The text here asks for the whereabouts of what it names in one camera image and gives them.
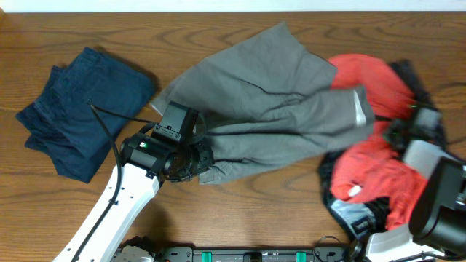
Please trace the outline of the black patterned garment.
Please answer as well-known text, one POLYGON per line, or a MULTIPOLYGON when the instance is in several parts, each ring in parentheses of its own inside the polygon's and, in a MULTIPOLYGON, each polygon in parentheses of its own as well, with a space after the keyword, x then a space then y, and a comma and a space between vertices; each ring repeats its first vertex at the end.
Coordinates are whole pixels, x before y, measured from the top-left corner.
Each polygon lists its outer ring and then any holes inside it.
MULTIPOLYGON (((410 60, 397 60, 387 65, 414 93, 416 102, 429 106, 435 105, 410 60)), ((327 153, 317 168, 323 204, 351 241, 386 231, 385 223, 390 213, 389 199, 387 197, 379 197, 366 203, 349 203, 337 199, 331 193, 333 170, 344 152, 344 150, 341 150, 327 153)))

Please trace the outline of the grey shorts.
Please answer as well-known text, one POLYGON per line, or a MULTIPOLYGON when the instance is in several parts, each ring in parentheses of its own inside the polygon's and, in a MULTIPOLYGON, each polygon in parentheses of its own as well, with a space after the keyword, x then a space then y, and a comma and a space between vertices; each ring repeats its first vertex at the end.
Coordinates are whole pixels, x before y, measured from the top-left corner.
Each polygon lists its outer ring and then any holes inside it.
POLYGON ((203 59, 153 99, 199 111, 214 165, 201 184, 269 172, 365 140, 375 115, 364 87, 334 90, 337 70, 279 23, 203 59))

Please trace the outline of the red t-shirt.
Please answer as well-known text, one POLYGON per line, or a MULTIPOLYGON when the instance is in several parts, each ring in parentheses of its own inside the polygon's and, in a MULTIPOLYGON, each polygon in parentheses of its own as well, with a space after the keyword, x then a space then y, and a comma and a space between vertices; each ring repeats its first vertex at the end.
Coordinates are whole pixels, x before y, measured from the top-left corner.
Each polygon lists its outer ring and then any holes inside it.
POLYGON ((336 161, 331 193, 349 203, 389 200, 385 228, 393 230, 408 223, 427 179, 399 160, 399 153, 383 138, 393 119, 408 119, 414 94, 408 85, 379 58, 346 54, 330 58, 337 68, 331 85, 346 90, 362 85, 373 112, 378 116, 372 134, 347 149, 336 161))

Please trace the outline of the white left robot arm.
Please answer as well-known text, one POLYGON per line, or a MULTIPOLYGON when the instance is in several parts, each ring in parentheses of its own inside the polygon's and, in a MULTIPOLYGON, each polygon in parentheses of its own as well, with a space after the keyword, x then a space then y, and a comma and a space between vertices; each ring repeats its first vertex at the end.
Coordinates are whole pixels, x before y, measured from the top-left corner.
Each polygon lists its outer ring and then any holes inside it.
POLYGON ((125 139, 106 189, 56 261, 112 261, 134 220, 164 182, 189 181, 212 165, 205 138, 163 129, 125 139))

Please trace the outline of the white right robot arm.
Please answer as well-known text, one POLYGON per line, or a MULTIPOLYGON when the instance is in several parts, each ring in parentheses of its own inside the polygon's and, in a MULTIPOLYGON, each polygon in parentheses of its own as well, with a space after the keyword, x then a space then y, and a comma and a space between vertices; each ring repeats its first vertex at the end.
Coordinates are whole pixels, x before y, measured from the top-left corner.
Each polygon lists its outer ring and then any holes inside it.
POLYGON ((427 185, 408 224, 368 239, 366 261, 465 259, 465 162, 435 145, 438 128, 438 120, 410 120, 387 136, 427 185))

